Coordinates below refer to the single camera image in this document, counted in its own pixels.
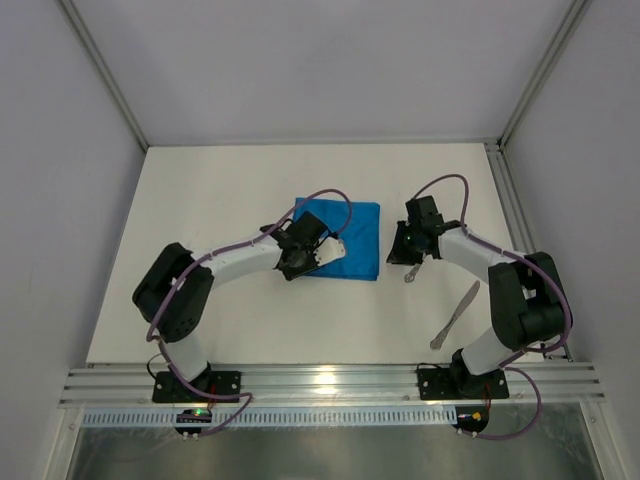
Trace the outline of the blue satin napkin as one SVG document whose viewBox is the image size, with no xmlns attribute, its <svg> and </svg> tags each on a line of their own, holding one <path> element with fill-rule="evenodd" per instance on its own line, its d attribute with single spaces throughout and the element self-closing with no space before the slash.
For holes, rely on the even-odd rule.
<svg viewBox="0 0 640 480">
<path fill-rule="evenodd" d="M 334 232 L 344 224 L 348 208 L 344 201 L 313 199 L 297 209 L 297 220 L 309 211 Z M 339 237 L 344 241 L 346 256 L 309 273 L 311 277 L 339 280 L 376 281 L 380 270 L 380 205 L 375 202 L 353 202 L 352 217 Z"/>
</svg>

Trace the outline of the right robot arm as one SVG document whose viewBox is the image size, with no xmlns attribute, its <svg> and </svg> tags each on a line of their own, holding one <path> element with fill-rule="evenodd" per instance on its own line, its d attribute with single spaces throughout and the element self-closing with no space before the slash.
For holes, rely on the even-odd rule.
<svg viewBox="0 0 640 480">
<path fill-rule="evenodd" d="M 505 367 L 538 342 L 562 339 L 571 311 L 552 257 L 501 250 L 475 236 L 459 220 L 447 221 L 430 196 L 405 204 L 387 261 L 409 267 L 414 281 L 427 258 L 457 265 L 489 289 L 490 328 L 455 351 L 448 366 L 416 368 L 421 399 L 482 400 L 509 396 Z"/>
</svg>

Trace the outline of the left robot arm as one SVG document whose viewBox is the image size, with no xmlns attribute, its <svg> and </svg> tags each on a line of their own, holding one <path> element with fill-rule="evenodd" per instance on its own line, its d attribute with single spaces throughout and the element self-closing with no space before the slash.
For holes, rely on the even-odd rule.
<svg viewBox="0 0 640 480">
<path fill-rule="evenodd" d="M 201 255 L 177 242 L 167 245 L 134 290 L 132 301 L 149 324 L 146 341 L 158 345 L 171 379 L 192 394 L 234 401 L 236 395 L 210 389 L 211 367 L 197 336 L 211 292 L 272 270 L 292 281 L 345 255 L 339 235 L 305 212 Z"/>
</svg>

